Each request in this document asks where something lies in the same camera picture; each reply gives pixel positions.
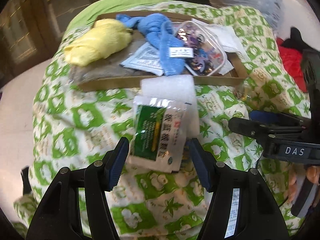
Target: red cloth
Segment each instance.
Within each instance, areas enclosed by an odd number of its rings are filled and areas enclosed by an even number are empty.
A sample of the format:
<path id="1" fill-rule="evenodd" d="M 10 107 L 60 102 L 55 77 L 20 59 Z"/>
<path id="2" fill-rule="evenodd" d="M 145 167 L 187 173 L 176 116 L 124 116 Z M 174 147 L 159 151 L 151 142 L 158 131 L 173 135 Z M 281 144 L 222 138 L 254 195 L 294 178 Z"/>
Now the red cloth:
<path id="1" fill-rule="evenodd" d="M 294 79 L 301 91 L 307 92 L 306 83 L 303 79 L 303 74 L 300 67 L 302 60 L 302 54 L 296 49 L 288 49 L 281 46 L 283 40 L 280 38 L 276 39 L 278 49 L 284 69 Z"/>

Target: medicine packet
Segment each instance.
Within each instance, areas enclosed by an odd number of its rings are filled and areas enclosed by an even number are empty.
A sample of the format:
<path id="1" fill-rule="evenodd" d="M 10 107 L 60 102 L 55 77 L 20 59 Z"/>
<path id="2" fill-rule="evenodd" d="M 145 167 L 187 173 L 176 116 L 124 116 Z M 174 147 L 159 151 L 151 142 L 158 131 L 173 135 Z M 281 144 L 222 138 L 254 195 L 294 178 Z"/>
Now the medicine packet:
<path id="1" fill-rule="evenodd" d="M 135 136 L 128 162 L 155 171 L 179 171 L 186 142 L 186 104 L 136 96 Z"/>
<path id="2" fill-rule="evenodd" d="M 164 70 L 160 64 L 159 51 L 149 42 L 143 44 L 131 57 L 120 63 L 125 68 L 147 71 L 162 76 Z"/>

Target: white tag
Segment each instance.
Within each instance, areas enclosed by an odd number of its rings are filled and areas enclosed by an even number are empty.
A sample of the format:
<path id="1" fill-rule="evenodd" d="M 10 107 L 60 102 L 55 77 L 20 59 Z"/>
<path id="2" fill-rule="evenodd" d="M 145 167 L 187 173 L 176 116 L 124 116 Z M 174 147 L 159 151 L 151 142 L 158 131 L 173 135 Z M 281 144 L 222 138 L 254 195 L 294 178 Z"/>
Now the white tag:
<path id="1" fill-rule="evenodd" d="M 169 48 L 169 57 L 193 58 L 193 48 L 186 48 L 186 47 Z"/>
<path id="2" fill-rule="evenodd" d="M 224 238 L 233 236 L 235 234 L 237 217 L 238 217 L 238 208 L 239 208 L 239 194 L 240 194 L 240 189 L 234 188 L 232 201 L 231 201 L 231 210 L 229 215 L 228 227 L 227 227 L 226 235 Z"/>

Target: green fabric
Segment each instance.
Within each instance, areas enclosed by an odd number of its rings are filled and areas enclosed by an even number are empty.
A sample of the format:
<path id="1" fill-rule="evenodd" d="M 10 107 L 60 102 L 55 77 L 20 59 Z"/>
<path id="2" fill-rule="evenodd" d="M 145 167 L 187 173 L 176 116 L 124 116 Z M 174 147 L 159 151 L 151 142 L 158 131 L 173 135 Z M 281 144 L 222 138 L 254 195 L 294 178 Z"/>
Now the green fabric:
<path id="1" fill-rule="evenodd" d="M 15 230 L 17 230 L 17 232 L 24 238 L 26 239 L 27 236 L 27 231 L 28 229 L 26 228 L 26 226 L 20 222 L 14 222 L 12 223 L 13 227 Z"/>
<path id="2" fill-rule="evenodd" d="M 232 87 L 195 86 L 199 141 L 218 161 L 246 171 L 255 166 L 262 153 L 255 140 L 230 132 L 228 120 L 233 116 L 248 118 L 248 109 L 310 116 L 309 102 L 284 70 L 272 30 L 259 11 L 245 6 L 215 9 L 174 1 L 139 7 L 142 8 L 230 25 L 251 59 L 245 62 L 239 55 L 249 75 L 245 84 L 250 87 L 252 97 L 246 102 L 235 98 Z M 63 48 L 88 30 L 89 27 L 82 27 L 66 34 L 34 100 L 35 159 L 29 170 L 33 196 L 23 197 L 14 204 L 27 227 L 37 203 L 60 168 L 85 168 L 113 149 L 121 136 L 133 138 L 132 100 L 138 89 L 84 93 L 77 86 L 67 84 L 70 67 L 65 62 Z M 290 163 L 277 160 L 260 161 L 260 172 L 278 203 L 284 200 L 288 190 L 289 166 Z M 193 239 L 208 208 L 204 189 L 190 161 L 173 174 L 126 163 L 118 185 L 112 192 L 106 192 L 106 197 L 118 233 L 128 237 Z M 83 230 L 89 235 L 83 189 L 79 191 L 79 199 Z M 290 207 L 285 203 L 281 212 L 292 234 L 301 220 L 290 213 Z"/>
<path id="3" fill-rule="evenodd" d="M 97 16 L 103 13 L 126 11 L 129 8 L 142 5 L 153 5 L 156 3 L 169 1 L 169 0 L 99 0 L 83 11 L 69 23 L 65 33 L 78 27 L 83 27 L 92 24 Z"/>

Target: blue towel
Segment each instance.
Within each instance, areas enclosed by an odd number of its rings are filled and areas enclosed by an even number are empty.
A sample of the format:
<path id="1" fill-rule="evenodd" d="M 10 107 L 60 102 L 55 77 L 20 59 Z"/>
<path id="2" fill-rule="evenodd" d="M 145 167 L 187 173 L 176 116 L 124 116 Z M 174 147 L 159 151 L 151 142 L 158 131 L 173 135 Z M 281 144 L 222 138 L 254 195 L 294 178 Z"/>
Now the blue towel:
<path id="1" fill-rule="evenodd" d="M 128 28 L 138 29 L 146 40 L 159 50 L 160 63 L 167 76 L 181 74 L 185 65 L 184 58 L 169 57 L 169 48 L 183 47 L 184 42 L 173 36 L 172 23 L 168 17 L 155 13 L 146 17 L 133 17 L 118 14 L 116 19 Z"/>

